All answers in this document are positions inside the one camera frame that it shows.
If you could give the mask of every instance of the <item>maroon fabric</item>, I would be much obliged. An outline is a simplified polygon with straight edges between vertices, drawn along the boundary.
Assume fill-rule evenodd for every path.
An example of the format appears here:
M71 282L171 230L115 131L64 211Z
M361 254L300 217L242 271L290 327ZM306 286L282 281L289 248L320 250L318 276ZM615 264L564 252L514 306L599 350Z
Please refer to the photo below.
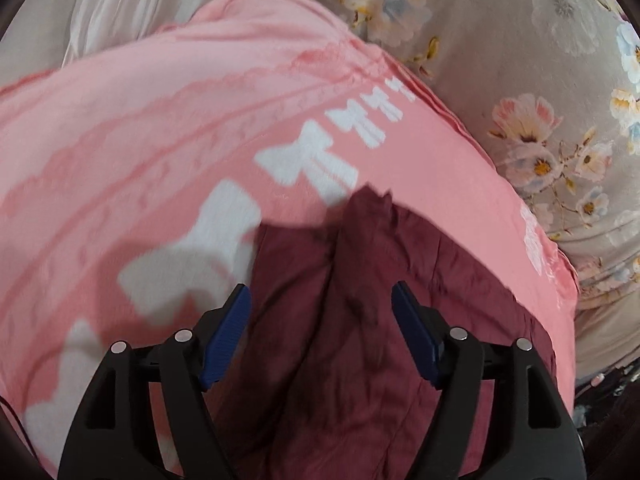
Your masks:
M481 340L532 340L556 376L545 330L494 275L365 187L339 230L260 228L248 342L216 417L241 478L404 480L439 394L391 311L399 280ZM491 403L487 383L462 473L479 465Z

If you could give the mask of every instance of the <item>gray fabric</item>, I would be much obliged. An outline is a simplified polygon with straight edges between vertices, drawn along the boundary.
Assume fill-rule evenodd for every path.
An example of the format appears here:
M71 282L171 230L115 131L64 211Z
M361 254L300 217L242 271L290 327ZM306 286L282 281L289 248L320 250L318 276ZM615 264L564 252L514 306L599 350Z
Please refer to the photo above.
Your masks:
M577 267L578 307L599 310L577 323L578 376L632 352L640 39L615 0L319 1L436 91Z

